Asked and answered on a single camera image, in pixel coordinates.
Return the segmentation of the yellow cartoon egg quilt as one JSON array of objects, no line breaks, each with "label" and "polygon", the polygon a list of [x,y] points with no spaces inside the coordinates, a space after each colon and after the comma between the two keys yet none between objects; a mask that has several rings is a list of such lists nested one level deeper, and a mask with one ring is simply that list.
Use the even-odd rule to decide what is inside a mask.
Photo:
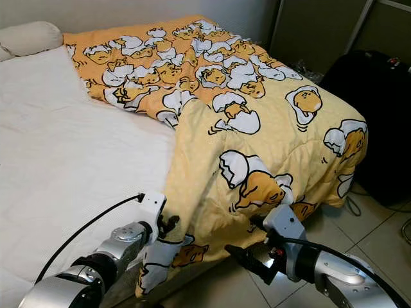
[{"label": "yellow cartoon egg quilt", "polygon": [[289,205],[299,220],[340,207],[363,161],[367,123],[263,47],[201,15],[84,33],[64,44],[90,97],[174,131],[161,215],[179,223],[138,267],[135,296],[149,299],[227,244],[264,232],[250,217]]}]

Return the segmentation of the white quilted mattress pad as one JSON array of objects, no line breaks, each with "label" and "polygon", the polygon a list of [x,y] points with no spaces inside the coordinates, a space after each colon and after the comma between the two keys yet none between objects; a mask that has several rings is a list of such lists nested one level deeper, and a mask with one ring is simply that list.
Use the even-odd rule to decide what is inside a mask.
[{"label": "white quilted mattress pad", "polygon": [[91,99],[63,47],[0,63],[1,308],[67,269],[164,188],[170,127]]}]

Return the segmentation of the black suitcase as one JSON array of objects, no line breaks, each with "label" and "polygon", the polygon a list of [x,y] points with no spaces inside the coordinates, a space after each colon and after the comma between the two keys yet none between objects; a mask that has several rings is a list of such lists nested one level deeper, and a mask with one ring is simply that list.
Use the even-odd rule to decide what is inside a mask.
[{"label": "black suitcase", "polygon": [[411,62],[370,50],[341,56],[320,87],[364,117],[367,153],[355,181],[382,205],[411,201]]}]

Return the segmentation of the short beige bolster pillow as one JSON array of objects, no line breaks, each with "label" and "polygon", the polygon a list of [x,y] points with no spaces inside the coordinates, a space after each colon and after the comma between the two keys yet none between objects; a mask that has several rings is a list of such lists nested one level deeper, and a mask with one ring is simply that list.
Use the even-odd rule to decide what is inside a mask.
[{"label": "short beige bolster pillow", "polygon": [[56,49],[64,36],[50,22],[35,21],[0,30],[0,61]]}]

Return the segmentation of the dark wardrobe silver frame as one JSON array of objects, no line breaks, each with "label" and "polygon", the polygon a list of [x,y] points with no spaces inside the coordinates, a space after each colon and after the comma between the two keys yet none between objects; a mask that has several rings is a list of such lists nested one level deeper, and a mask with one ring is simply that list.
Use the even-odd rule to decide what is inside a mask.
[{"label": "dark wardrobe silver frame", "polygon": [[325,73],[355,50],[411,62],[411,0],[279,0],[273,58]]}]

